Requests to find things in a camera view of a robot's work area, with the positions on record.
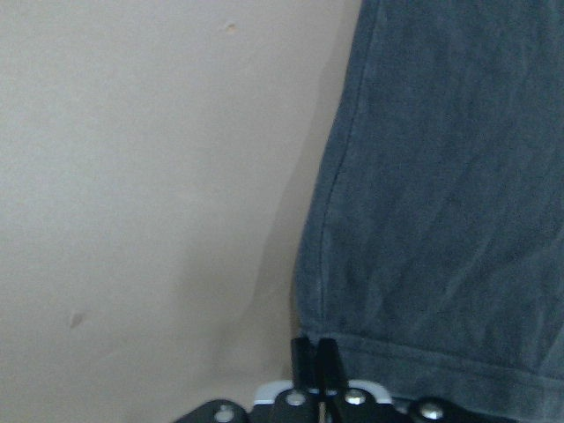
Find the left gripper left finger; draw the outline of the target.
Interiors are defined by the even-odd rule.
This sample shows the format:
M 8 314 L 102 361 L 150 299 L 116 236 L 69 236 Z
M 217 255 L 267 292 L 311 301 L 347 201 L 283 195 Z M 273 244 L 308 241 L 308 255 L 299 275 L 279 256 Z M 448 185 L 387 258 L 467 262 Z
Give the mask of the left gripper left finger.
M 294 338 L 291 341 L 291 362 L 293 387 L 317 395 L 320 389 L 316 372 L 316 348 L 308 338 Z

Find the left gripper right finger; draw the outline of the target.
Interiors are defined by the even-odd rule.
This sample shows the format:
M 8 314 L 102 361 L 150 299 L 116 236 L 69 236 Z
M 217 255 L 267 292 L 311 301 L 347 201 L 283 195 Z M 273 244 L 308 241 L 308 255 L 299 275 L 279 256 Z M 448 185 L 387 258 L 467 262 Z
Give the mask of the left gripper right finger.
M 347 387 L 338 343 L 333 338 L 321 338 L 315 354 L 316 380 L 324 395 L 337 395 Z

